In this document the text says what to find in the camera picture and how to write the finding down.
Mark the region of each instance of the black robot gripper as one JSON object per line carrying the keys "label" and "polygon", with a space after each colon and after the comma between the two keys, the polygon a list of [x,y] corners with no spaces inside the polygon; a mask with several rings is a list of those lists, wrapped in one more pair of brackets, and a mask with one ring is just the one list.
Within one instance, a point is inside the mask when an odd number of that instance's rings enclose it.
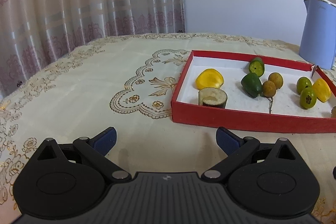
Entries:
{"label": "black robot gripper", "polygon": [[319,184],[286,138],[275,144],[216,132],[227,158],[196,172],[134,178],[105,158],[117,133],[110,127],[72,144],[47,138],[13,186],[17,224],[318,223],[311,211]]}

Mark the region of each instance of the kettle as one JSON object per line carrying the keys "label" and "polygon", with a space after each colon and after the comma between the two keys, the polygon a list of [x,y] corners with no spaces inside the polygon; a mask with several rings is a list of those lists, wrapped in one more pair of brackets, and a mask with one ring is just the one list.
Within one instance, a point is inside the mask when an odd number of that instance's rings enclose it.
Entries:
{"label": "kettle", "polygon": [[307,9],[299,55],[311,64],[331,69],[336,55],[336,4],[304,0]]}

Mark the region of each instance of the table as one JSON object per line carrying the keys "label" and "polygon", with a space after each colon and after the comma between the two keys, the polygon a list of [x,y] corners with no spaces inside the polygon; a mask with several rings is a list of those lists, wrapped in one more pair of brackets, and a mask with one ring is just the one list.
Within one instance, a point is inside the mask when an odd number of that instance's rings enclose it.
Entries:
{"label": "table", "polygon": [[[0,223],[20,212],[13,183],[46,137],[71,143],[109,126],[118,140],[107,158],[129,171],[199,174],[226,157],[215,128],[173,123],[170,99],[191,50],[259,54],[302,61],[299,47],[251,37],[175,33],[106,37],[76,48],[34,75],[0,105]],[[336,83],[334,69],[325,73]],[[318,179],[313,215],[336,221],[336,134],[234,131],[274,143],[288,138]]]}

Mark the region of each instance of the blue gripper pad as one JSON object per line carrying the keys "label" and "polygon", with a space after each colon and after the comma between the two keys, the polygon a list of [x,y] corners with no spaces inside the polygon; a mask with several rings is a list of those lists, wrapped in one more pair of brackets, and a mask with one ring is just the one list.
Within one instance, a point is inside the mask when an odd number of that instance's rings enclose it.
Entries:
{"label": "blue gripper pad", "polygon": [[105,156],[117,142],[117,132],[109,127],[89,140],[89,145],[98,153]]}
{"label": "blue gripper pad", "polygon": [[231,131],[224,127],[220,127],[216,131],[217,145],[225,152],[226,155],[230,155],[241,147],[245,142],[242,138],[233,134]]}

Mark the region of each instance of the shiny satin curtain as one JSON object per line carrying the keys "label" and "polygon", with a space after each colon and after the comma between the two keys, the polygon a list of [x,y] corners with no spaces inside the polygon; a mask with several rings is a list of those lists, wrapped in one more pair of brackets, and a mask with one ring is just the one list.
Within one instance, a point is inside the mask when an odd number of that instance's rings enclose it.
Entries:
{"label": "shiny satin curtain", "polygon": [[0,98],[96,38],[184,31],[183,0],[0,0]]}

